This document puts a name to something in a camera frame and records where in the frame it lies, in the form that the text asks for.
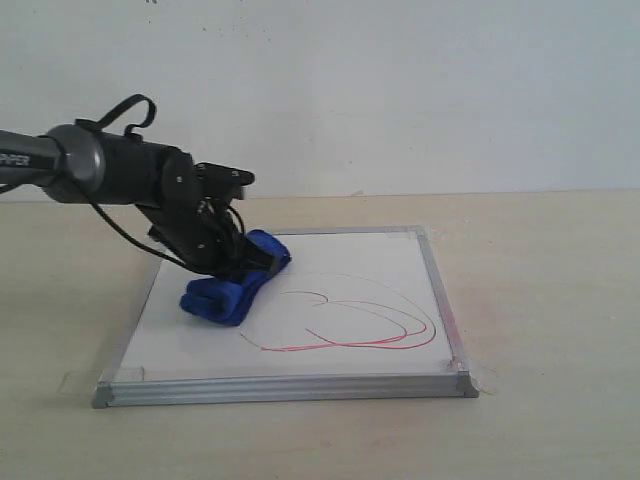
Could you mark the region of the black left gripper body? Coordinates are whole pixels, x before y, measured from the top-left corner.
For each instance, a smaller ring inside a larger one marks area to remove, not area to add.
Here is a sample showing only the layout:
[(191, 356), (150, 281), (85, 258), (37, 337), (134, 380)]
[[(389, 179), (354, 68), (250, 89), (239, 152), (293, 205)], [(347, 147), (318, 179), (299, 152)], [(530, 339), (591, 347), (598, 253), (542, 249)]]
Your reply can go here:
[(212, 204), (204, 199), (194, 206), (171, 203), (160, 208), (138, 204), (136, 208), (151, 223), (149, 237), (187, 269), (214, 276), (239, 268), (246, 236), (244, 222), (232, 204)]

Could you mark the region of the black and grey left robot arm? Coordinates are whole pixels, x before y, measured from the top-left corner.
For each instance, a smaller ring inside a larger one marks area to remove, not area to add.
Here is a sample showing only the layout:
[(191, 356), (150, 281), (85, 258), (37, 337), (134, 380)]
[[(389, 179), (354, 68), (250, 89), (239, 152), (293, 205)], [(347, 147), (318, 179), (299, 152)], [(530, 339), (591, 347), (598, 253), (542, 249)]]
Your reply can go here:
[[(249, 171), (197, 163), (175, 146), (131, 132), (65, 124), (40, 136), (1, 134), (3, 193), (33, 185), (58, 203), (87, 204), (132, 245), (201, 275), (273, 275), (281, 266), (281, 255), (250, 239), (232, 205), (254, 180)], [(106, 213), (107, 205), (135, 206), (163, 248), (133, 238)]]

